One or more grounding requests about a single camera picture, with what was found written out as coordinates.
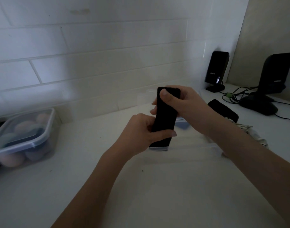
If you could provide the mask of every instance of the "person's left hand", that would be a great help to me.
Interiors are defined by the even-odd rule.
[[[154,121],[155,117],[152,116],[133,115],[114,146],[132,157],[145,151],[151,143],[177,136],[174,130],[161,130],[152,133],[151,127]]]

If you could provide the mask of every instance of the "green object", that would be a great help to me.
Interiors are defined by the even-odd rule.
[[[227,98],[231,98],[233,95],[231,93],[226,93]]]

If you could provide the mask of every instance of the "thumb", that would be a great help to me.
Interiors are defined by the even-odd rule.
[[[174,130],[161,130],[150,134],[150,142],[154,143],[165,138],[176,137],[177,133]]]
[[[165,102],[167,105],[170,105],[174,109],[180,108],[181,101],[180,99],[176,98],[169,92],[167,92],[166,89],[162,89],[160,92],[160,98],[162,99],[163,102]]]

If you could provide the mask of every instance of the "person's right hand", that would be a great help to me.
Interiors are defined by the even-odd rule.
[[[209,135],[214,121],[222,119],[211,107],[191,87],[169,85],[166,87],[179,88],[181,90],[180,99],[174,97],[166,89],[161,90],[160,97],[162,101],[173,107],[180,116],[182,116],[194,129],[204,135]],[[156,105],[150,111],[151,114],[157,114],[157,99],[152,103]]]

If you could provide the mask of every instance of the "beige wall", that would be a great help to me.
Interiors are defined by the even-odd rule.
[[[256,86],[265,59],[274,53],[290,52],[290,0],[249,0],[228,83]],[[287,88],[279,94],[290,100],[290,71]]]

